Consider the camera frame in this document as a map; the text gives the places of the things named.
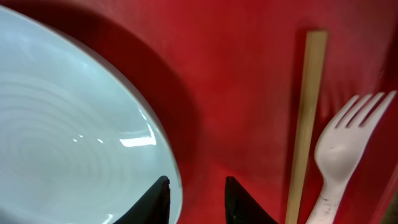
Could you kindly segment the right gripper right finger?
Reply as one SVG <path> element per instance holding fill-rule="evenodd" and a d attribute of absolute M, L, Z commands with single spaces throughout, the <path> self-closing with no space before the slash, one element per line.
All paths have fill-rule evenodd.
<path fill-rule="evenodd" d="M 226 178 L 224 206 L 227 224 L 277 224 L 233 176 Z"/>

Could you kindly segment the red plastic tray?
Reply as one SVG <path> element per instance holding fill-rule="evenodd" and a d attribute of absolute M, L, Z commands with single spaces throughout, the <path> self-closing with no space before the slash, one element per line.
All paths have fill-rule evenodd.
<path fill-rule="evenodd" d="M 224 223 L 234 176 L 285 220 L 310 30 L 328 43 L 313 138 L 354 95 L 397 88 L 396 1 L 4 1 L 118 68 L 159 117 L 180 223 Z"/>

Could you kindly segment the light blue plate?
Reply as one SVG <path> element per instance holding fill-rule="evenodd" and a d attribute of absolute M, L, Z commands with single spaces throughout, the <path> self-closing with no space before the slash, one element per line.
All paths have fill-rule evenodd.
<path fill-rule="evenodd" d="M 170 223 L 180 172 L 137 88 L 72 37 L 1 8 L 1 222 L 116 223 L 161 176 Z"/>

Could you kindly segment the white plastic fork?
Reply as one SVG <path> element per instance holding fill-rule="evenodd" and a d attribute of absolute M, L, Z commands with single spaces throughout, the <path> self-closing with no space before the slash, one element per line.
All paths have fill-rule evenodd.
<path fill-rule="evenodd" d="M 327 124 L 315 147 L 323 187 L 307 224 L 332 224 L 348 182 L 367 143 L 397 94 L 392 90 L 363 98 L 353 96 Z"/>

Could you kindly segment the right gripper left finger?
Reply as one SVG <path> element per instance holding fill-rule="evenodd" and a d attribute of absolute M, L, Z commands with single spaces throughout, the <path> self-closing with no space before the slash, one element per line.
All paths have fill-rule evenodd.
<path fill-rule="evenodd" d="M 169 224 L 170 181 L 160 176 L 114 224 Z"/>

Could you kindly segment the wooden chopstick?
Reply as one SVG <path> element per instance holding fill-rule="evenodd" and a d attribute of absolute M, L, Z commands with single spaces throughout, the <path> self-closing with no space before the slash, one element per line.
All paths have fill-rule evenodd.
<path fill-rule="evenodd" d="M 292 97 L 294 100 L 298 100 L 298 105 L 294 107 L 297 110 L 297 120 L 294 123 L 294 148 L 284 218 L 284 222 L 288 224 L 297 223 L 299 217 L 328 32 L 305 29 L 301 31 L 299 37 L 302 39 L 299 46 L 303 47 L 303 50 L 297 60 L 300 63 L 300 93 Z"/>

